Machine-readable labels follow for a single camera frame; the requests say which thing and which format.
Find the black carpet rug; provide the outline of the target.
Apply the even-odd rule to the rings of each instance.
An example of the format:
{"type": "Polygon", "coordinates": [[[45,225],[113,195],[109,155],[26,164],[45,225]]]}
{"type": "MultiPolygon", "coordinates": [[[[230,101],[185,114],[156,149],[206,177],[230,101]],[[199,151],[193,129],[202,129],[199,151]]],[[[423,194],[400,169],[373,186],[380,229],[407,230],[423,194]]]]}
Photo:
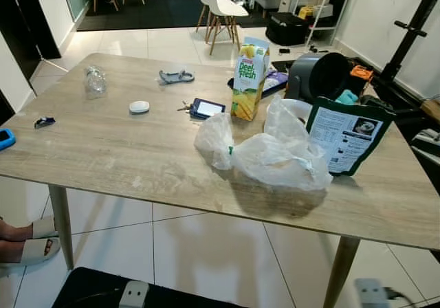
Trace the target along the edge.
{"type": "Polygon", "coordinates": [[[87,13],[78,26],[79,32],[100,30],[135,30],[185,28],[196,26],[200,18],[200,0],[98,0],[86,7],[87,13]]]}

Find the white chair wooden legs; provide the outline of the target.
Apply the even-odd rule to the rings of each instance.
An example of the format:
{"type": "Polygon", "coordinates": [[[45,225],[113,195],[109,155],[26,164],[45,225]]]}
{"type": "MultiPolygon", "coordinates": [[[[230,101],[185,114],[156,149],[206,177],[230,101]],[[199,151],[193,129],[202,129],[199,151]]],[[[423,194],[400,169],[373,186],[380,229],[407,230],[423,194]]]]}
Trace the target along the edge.
{"type": "Polygon", "coordinates": [[[233,43],[241,47],[241,41],[238,32],[238,18],[245,18],[249,15],[244,6],[234,3],[232,0],[200,0],[208,10],[208,33],[205,41],[211,38],[209,54],[213,53],[216,45],[217,35],[220,33],[222,27],[229,32],[233,43]]]}

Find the bright blue plastic object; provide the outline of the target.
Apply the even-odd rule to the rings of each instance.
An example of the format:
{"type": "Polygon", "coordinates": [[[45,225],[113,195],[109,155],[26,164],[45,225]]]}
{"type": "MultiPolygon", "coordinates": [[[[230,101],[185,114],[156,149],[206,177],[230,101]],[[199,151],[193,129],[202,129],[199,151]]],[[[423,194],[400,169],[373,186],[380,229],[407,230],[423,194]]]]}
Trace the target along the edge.
{"type": "Polygon", "coordinates": [[[16,144],[17,138],[13,134],[12,130],[7,128],[0,128],[0,151],[9,148],[16,144]]]}

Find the grey carabiner clip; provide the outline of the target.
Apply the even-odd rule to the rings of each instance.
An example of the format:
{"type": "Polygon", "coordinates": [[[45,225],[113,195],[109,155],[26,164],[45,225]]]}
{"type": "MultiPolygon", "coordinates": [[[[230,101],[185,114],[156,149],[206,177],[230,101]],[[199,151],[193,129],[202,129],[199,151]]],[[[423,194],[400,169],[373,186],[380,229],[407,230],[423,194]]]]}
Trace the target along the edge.
{"type": "Polygon", "coordinates": [[[158,72],[158,82],[161,85],[188,84],[194,81],[194,74],[186,70],[180,70],[179,72],[160,70],[160,72],[158,72]]]}

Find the person's foot white slipper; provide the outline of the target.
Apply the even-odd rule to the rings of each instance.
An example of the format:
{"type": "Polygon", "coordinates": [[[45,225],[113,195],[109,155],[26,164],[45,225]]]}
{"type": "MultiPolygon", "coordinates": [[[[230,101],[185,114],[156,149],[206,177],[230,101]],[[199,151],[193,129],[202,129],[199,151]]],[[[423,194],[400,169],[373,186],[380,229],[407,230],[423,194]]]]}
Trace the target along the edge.
{"type": "Polygon", "coordinates": [[[60,239],[0,240],[0,267],[25,267],[45,262],[60,250],[60,239]]]}
{"type": "Polygon", "coordinates": [[[15,227],[0,217],[0,240],[23,242],[29,239],[56,238],[58,230],[54,218],[43,217],[27,226],[15,227]]]}

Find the purple white packet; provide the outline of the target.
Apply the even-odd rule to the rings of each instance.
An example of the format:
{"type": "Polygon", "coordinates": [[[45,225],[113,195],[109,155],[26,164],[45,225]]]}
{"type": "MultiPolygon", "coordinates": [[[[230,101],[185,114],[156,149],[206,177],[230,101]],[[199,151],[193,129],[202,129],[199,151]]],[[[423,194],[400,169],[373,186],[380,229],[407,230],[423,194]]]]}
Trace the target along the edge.
{"type": "Polygon", "coordinates": [[[236,80],[245,81],[244,90],[241,90],[245,95],[254,95],[264,98],[286,88],[288,75],[277,70],[268,70],[268,72],[262,75],[258,75],[254,70],[246,70],[242,74],[237,72],[236,75],[227,82],[227,86],[230,90],[236,91],[234,87],[236,80]]]}

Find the black steel rack frame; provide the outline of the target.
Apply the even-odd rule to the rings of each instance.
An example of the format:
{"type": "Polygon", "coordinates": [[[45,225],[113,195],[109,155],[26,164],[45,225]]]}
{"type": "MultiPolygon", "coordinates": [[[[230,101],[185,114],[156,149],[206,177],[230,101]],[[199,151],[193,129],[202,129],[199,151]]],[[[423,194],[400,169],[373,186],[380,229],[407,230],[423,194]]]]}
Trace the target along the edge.
{"type": "Polygon", "coordinates": [[[398,76],[400,68],[406,55],[411,50],[417,37],[426,38],[428,33],[423,29],[431,10],[436,6],[438,0],[421,0],[414,16],[408,23],[396,20],[394,25],[406,31],[402,41],[397,47],[392,58],[379,73],[376,79],[378,83],[378,95],[387,101],[392,107],[415,108],[421,106],[421,101],[417,101],[412,92],[405,92],[402,85],[396,84],[394,78],[398,76]]]}

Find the green snack pouch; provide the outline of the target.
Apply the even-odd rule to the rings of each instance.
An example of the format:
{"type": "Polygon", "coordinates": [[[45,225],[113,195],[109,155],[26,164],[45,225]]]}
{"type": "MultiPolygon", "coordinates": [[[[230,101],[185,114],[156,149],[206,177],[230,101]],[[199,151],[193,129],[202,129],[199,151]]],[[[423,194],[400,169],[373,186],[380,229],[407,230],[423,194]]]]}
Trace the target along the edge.
{"type": "Polygon", "coordinates": [[[353,175],[375,150],[395,114],[386,108],[340,104],[330,98],[312,101],[306,129],[310,142],[324,151],[328,173],[353,175]]]}

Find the white shelf unit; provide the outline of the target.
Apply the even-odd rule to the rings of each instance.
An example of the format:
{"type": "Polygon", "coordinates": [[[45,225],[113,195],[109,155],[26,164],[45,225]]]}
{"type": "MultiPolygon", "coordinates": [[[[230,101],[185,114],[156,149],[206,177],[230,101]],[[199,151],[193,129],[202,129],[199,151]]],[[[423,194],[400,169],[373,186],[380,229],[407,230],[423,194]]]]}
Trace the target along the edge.
{"type": "Polygon", "coordinates": [[[296,15],[296,7],[303,4],[315,7],[314,19],[307,20],[309,33],[304,43],[305,47],[330,47],[334,35],[340,27],[340,20],[346,12],[349,0],[280,0],[280,12],[296,15]]]}

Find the light wooden table leg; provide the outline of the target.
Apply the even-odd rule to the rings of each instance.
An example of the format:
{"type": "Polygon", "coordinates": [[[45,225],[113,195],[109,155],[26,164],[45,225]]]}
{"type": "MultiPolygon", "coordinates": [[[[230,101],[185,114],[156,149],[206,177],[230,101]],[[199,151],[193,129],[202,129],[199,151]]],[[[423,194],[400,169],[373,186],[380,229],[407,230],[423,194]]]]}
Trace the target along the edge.
{"type": "Polygon", "coordinates": [[[355,260],[361,239],[342,236],[334,254],[332,270],[327,283],[326,295],[322,308],[334,308],[342,295],[342,290],[348,280],[350,268],[355,260]]]}
{"type": "Polygon", "coordinates": [[[54,212],[54,226],[60,239],[60,250],[68,270],[74,270],[72,230],[70,230],[69,202],[66,188],[49,185],[49,198],[54,212]]]}

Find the large clear plastic bag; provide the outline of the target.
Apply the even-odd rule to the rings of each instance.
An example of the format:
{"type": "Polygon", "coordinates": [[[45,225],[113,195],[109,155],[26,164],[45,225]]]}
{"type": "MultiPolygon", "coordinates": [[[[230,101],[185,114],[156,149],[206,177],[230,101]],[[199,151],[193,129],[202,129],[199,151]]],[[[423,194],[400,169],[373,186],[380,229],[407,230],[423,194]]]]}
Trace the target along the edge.
{"type": "Polygon", "coordinates": [[[333,179],[326,152],[311,142],[295,103],[290,98],[273,98],[263,132],[230,147],[230,163],[240,173],[268,186],[324,190],[333,179]]]}

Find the yellow green juice carton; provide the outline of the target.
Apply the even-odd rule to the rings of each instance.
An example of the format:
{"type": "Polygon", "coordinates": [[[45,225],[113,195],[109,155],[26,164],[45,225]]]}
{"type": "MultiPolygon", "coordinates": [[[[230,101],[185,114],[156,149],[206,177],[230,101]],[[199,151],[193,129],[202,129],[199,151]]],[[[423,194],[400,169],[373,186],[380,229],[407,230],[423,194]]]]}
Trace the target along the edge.
{"type": "Polygon", "coordinates": [[[254,37],[245,37],[240,47],[233,76],[230,113],[243,120],[255,119],[270,62],[270,44],[254,37]]]}

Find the dark grey round appliance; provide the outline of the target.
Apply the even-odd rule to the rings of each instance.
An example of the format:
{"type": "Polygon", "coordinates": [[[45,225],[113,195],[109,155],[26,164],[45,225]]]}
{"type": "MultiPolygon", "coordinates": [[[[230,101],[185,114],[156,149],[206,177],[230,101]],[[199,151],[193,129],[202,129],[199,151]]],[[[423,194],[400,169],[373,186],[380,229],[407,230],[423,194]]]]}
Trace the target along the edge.
{"type": "Polygon", "coordinates": [[[309,103],[318,97],[336,100],[344,90],[342,84],[351,69],[349,59],[337,52],[302,54],[288,69],[284,98],[309,103]]]}

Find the small clear plastic bag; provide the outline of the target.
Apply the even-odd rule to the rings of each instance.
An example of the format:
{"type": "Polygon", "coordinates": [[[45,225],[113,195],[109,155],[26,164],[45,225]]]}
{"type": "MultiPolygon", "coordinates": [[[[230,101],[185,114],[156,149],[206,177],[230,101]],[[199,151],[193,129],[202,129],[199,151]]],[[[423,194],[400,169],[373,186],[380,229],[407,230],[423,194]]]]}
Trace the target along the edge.
{"type": "Polygon", "coordinates": [[[216,113],[201,123],[194,145],[213,168],[220,171],[232,169],[232,117],[229,113],[216,113]]]}

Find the black duffel bag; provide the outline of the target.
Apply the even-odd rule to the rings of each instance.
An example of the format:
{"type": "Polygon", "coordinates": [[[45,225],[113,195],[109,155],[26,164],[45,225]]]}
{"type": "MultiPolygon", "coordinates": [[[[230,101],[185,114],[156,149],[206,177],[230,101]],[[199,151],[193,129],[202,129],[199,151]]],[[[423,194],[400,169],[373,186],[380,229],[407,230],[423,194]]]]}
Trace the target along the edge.
{"type": "Polygon", "coordinates": [[[309,24],[289,12],[271,13],[267,20],[266,36],[268,40],[280,46],[298,46],[306,41],[309,24]]]}

